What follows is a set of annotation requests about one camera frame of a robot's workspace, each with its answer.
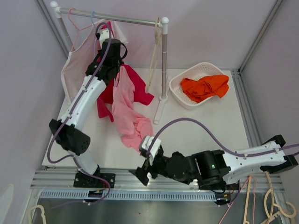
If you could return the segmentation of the pink t shirt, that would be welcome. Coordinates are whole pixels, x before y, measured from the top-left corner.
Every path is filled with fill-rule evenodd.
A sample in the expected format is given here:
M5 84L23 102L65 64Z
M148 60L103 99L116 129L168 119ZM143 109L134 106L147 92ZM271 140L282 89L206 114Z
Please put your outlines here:
M122 143L137 152L143 138L153 135L149 118L134 110L135 86L124 67L121 67L113 86L112 115Z

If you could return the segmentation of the beige hangers pile right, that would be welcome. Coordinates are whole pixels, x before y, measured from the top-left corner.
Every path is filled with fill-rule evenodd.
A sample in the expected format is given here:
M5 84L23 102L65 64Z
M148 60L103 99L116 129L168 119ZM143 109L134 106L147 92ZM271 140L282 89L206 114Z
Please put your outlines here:
M255 180L255 185L254 188L252 190L252 193L254 195L254 201L253 201L253 215L255 212L255 190L257 187L257 180L254 176L249 176L247 181L245 182L247 184L247 191L246 191L246 200L245 200L245 209L244 209L244 214L243 214L243 221L242 224L249 224L250 222L247 220L247 213L248 213L248 204L249 204L249 193L250 193L250 189L251 189L251 179L254 178ZM287 219L289 219L289 222L291 224L295 223L295 217L297 215L297 209L295 208L295 206L289 202L286 201L286 205L288 205L292 210L291 212L285 211L282 206L280 204L277 204L274 200L274 190L273 190L273 185L270 179L270 175L266 173L266 178L268 180L269 183L269 189L266 192L265 196L264 196L264 200L263 200L263 206L264 206L264 211L265 214L267 216L267 218L262 221L262 224L270 224L272 221L274 221L276 218L278 217L285 217Z

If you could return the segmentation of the white rack base foot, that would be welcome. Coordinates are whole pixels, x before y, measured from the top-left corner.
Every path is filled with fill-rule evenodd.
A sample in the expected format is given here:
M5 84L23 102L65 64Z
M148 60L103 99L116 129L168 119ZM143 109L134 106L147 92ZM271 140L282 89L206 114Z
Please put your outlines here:
M163 111L164 111L164 107L165 107L165 104L167 103L167 101L168 101L167 94L164 97L163 96L159 97L159 102L158 102L157 110L156 110L156 113L155 113L155 116L153 119L153 124L158 124L160 122Z

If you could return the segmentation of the silver clothes rack rail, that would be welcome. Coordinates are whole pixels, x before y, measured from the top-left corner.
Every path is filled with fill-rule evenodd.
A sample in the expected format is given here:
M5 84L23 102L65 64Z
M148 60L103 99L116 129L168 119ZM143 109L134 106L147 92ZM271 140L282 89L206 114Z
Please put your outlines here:
M119 21L119 22L124 22L124 23L132 23L132 24L153 26L153 27L155 26L155 23L156 23L155 21L148 21L148 20L129 18L129 17L121 17L121 16L108 15L108 14L92 13L92 12L88 12L88 11L67 9L67 8L63 8L63 7L58 7L57 12L60 12L61 14L71 14L71 15L84 16L84 17L91 17L93 15L93 17L97 18L97 19L105 19L105 20Z

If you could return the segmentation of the white perforated plastic basket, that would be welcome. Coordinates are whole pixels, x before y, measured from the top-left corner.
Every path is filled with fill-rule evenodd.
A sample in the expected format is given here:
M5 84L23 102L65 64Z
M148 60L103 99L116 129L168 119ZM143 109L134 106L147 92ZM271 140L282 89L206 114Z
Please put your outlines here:
M202 62L191 68L183 71L179 75L173 77L169 82L169 89L172 92L177 102L187 110L193 110L206 102L208 99L203 100L200 103L192 101L184 92L181 86L181 81L184 78L199 80L206 76L224 75L224 73L215 65L208 62Z

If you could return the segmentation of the magenta t shirt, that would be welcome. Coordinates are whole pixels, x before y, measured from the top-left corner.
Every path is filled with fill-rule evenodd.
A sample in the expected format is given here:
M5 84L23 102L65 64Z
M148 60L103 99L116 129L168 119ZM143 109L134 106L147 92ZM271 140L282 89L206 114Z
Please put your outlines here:
M117 26L116 22L111 23L111 21L108 21L107 23L112 30L113 37L118 36L119 38L124 38L124 35L121 32L120 28ZM149 105L153 100L154 96L150 93L146 93L145 82L141 79L141 77L137 74L137 72L129 65L124 64L123 67L126 69L128 77L130 78L130 80L132 81L135 87L135 90L133 92L134 102L139 102L143 105ZM100 96L97 99L98 117L99 118L109 117L111 122L114 121L114 118L112 116L112 113L106 107L106 104L112 104L114 101L113 85L114 85L114 80L112 80L108 84L107 88L100 94Z

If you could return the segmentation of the silver rack upright pole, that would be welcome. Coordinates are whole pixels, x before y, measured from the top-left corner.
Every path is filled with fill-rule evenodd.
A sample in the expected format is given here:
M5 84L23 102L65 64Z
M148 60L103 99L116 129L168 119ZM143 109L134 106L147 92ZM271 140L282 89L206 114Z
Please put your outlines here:
M166 100L166 81L167 81L167 35L168 35L168 25L169 19L163 17L161 19L162 24L162 89L161 89L161 99Z

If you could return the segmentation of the pale pink tank top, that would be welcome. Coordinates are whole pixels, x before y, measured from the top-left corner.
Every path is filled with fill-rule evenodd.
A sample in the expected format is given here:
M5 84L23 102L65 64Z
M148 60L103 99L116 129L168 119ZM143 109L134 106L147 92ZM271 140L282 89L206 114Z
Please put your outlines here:
M91 31L82 42L82 44L73 52L68 54L68 59L61 71L61 81L64 89L65 97L68 104L71 104L76 97L85 78L85 72L88 65L93 62L96 51L100 49L99 41L95 36L95 28L101 22L108 22L108 20L100 20L91 25ZM114 37L127 44L127 38Z

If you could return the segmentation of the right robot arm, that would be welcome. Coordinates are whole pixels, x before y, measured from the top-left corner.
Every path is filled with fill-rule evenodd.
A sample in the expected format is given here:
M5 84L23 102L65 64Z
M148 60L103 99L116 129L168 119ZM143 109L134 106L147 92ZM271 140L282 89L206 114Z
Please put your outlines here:
M197 181L200 189L224 191L253 173L279 174L299 164L294 155L284 153L285 141L281 135L258 147L232 153L219 149L189 156L174 152L170 157L164 155L160 140L148 153L152 141L153 137L150 136L142 140L140 154L145 161L141 167L129 170L144 186L149 183L148 175L153 179L162 175L187 185Z

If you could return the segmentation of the orange t shirt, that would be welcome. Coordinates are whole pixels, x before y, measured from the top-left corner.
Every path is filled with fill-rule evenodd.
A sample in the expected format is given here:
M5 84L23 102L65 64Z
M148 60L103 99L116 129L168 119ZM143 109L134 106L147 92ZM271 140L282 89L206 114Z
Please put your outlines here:
M226 75L204 76L199 80L183 78L180 82L183 93L192 101L200 103L210 97L222 98L229 90Z

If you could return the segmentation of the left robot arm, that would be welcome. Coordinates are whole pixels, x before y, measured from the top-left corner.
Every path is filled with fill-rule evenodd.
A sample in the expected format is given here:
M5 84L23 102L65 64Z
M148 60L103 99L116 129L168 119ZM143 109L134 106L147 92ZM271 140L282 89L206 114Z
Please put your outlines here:
M49 128L53 138L48 149L57 143L68 154L62 159L72 158L78 167L79 180L83 187L109 188L100 167L88 152L91 139L82 132L85 121L101 93L116 78L126 54L121 55L124 44L117 39L106 39L94 60L85 70L83 83L65 114L52 119Z

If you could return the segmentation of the aluminium mounting rail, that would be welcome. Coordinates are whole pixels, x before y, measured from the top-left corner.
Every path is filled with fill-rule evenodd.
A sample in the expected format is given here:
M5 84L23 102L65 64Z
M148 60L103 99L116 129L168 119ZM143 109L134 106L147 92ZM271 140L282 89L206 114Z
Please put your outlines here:
M31 182L31 189L73 189L73 183L77 169L75 167L43 167L37 170ZM186 185L172 179L158 176L156 179L149 178L149 183L144 186L133 174L126 169L102 168L102 173L116 174L114 190L132 191L197 191L196 181Z

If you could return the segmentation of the beige plastic hanger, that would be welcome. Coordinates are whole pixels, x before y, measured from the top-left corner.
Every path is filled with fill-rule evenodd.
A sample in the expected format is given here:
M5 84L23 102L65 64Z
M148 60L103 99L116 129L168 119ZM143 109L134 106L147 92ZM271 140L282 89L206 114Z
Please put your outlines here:
M148 93L150 90L150 86L153 80L154 73L156 71L157 67L157 61L158 61L158 49L161 45L162 41L162 32L158 32L158 28L160 25L160 18L157 17L156 22L155 22L155 32L154 32L154 38L155 38L155 44L153 48L153 54L149 66L149 71L147 75L147 80L146 80L146 86L145 86L145 92Z

